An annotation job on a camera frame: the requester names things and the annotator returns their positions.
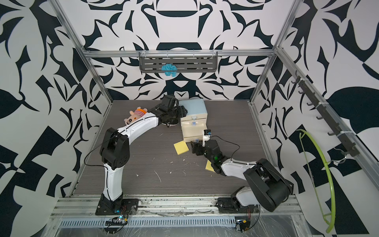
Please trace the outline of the yellow sticky note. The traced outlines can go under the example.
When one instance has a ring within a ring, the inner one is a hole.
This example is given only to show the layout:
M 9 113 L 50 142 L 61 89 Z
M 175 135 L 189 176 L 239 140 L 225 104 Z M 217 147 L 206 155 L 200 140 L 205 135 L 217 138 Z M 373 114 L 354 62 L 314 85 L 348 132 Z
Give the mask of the yellow sticky note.
M 189 151 L 189 148 L 188 148 L 185 141 L 180 141 L 178 143 L 175 143 L 174 148 L 175 148 L 177 155 L 181 155 L 181 154 Z
M 214 170 L 214 168 L 212 167 L 212 164 L 211 164 L 210 161 L 207 161 L 205 169 L 208 170 L 208 171 L 210 171 L 210 172 L 215 173 L 215 170 Z

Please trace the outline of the light blue drawer box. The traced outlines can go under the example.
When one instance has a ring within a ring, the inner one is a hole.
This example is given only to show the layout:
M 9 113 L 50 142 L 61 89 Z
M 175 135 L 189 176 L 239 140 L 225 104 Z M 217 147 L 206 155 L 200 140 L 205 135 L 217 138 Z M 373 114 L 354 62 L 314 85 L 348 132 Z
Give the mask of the light blue drawer box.
M 184 106 L 187 115 L 180 119 L 183 140 L 186 143 L 202 140 L 204 130 L 207 129 L 208 112 L 203 99 L 190 99 L 179 101 Z

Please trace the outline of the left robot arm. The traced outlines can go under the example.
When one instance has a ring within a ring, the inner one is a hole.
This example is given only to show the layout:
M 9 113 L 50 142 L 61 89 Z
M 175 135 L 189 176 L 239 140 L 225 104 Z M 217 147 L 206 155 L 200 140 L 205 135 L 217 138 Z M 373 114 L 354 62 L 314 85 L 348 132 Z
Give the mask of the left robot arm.
M 130 111 L 125 126 L 109 128 L 104 136 L 100 155 L 105 168 L 105 187 L 100 199 L 112 212 L 118 213 L 122 205 L 122 173 L 130 159 L 130 145 L 145 132 L 161 124 L 167 127 L 187 115 L 187 109 L 172 95 L 165 95 L 161 103 L 148 110 L 138 107 Z

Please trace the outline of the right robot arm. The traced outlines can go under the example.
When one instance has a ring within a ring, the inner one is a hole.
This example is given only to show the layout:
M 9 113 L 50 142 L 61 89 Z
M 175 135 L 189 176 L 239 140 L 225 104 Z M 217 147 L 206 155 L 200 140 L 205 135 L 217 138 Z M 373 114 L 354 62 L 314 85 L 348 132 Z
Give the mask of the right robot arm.
M 191 142 L 191 152 L 203 155 L 211 169 L 222 176 L 245 180 L 247 187 L 241 187 L 229 198 L 219 198 L 216 206 L 225 211 L 241 211 L 258 205 L 273 212 L 293 193 L 293 184 L 267 160 L 243 162 L 225 156 L 216 140 Z

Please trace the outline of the plush doll face up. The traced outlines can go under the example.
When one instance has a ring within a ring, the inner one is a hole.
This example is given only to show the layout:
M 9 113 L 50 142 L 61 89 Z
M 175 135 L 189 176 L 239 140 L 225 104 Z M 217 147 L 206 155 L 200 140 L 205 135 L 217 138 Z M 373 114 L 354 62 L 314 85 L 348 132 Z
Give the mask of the plush doll face up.
M 135 111 L 130 111 L 130 116 L 124 119 L 124 122 L 126 125 L 130 125 L 136 122 L 138 119 L 142 118 L 147 112 L 148 109 L 138 107 Z

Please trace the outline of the teal yarn ball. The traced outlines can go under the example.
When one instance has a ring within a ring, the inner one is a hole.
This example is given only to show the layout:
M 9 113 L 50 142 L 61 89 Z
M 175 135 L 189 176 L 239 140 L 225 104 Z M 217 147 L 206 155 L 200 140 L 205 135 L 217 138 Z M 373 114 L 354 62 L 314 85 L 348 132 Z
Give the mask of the teal yarn ball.
M 178 73 L 178 69 L 173 64 L 164 64 L 161 68 L 166 76 L 176 77 Z

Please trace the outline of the right electronics board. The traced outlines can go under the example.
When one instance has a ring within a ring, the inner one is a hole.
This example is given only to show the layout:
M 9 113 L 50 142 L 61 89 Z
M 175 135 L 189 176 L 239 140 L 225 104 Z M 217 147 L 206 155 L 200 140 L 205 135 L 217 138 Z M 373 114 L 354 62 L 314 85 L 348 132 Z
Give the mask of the right electronics board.
M 251 221 L 248 220 L 238 220 L 235 229 L 241 233 L 249 230 Z

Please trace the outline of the electronics board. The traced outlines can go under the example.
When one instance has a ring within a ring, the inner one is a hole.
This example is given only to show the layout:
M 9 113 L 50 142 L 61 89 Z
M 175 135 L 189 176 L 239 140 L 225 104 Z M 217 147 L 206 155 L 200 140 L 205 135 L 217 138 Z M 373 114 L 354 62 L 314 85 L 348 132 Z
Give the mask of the electronics board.
M 126 218 L 115 217 L 115 218 L 105 221 L 104 226 L 105 227 L 121 227 L 121 226 L 126 226 L 127 224 L 128 224 L 128 220 Z
M 249 230 L 251 221 L 248 220 L 238 220 L 235 229 L 241 233 Z

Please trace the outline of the left electronics board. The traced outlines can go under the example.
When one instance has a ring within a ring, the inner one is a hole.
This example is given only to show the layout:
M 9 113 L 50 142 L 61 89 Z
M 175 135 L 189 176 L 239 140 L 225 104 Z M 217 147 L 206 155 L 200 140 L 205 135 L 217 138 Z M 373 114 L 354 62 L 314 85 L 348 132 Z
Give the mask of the left electronics board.
M 105 227 L 121 227 L 121 226 L 126 226 L 127 224 L 128 224 L 128 220 L 126 218 L 115 217 L 115 218 L 105 221 L 104 226 Z

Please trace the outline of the grey metal wall shelf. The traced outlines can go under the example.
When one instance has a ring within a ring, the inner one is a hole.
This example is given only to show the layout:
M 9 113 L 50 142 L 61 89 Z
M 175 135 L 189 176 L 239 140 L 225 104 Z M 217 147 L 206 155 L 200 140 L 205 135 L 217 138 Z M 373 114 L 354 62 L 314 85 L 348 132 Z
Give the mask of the grey metal wall shelf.
M 164 73 L 164 64 L 173 64 L 178 73 L 213 73 L 218 68 L 218 54 L 215 51 L 164 51 L 139 54 L 139 67 L 143 73 Z

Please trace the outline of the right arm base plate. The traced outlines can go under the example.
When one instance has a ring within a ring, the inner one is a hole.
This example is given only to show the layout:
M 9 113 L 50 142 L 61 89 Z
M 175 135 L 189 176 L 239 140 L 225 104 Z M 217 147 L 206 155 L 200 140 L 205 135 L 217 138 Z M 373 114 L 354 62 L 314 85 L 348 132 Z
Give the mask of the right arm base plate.
M 223 198 L 219 197 L 215 206 L 222 214 L 236 214 L 236 213 L 256 213 L 258 211 L 258 205 L 242 206 L 236 198 Z

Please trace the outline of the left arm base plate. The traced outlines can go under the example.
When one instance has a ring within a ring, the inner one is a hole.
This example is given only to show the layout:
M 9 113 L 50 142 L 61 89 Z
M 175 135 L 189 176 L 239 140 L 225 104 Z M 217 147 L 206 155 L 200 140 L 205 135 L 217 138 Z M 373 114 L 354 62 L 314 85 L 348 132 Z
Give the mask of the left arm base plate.
M 95 215 L 126 215 L 133 211 L 137 211 L 138 205 L 139 199 L 137 198 L 119 198 L 116 201 L 110 201 L 106 197 L 101 197 Z

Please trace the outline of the black hook rail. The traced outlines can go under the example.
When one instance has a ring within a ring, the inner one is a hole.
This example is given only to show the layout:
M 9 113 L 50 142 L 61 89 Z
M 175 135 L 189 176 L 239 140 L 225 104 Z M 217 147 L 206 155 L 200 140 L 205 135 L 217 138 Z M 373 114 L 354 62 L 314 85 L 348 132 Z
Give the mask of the black hook rail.
M 333 114 L 332 108 L 325 99 L 316 91 L 313 85 L 309 82 L 308 78 L 301 78 L 298 75 L 298 71 L 295 71 L 296 79 L 293 84 L 298 84 L 302 91 L 299 94 L 304 94 L 310 100 L 308 106 L 312 106 L 320 114 L 317 117 L 318 120 L 324 120 L 331 129 L 331 132 L 328 132 L 329 136 L 335 136 L 338 138 L 340 143 L 346 149 L 345 154 L 356 157 L 360 155 L 360 152 L 357 149 L 357 144 L 348 137 L 349 131 L 343 130 L 342 123 L 336 115 Z

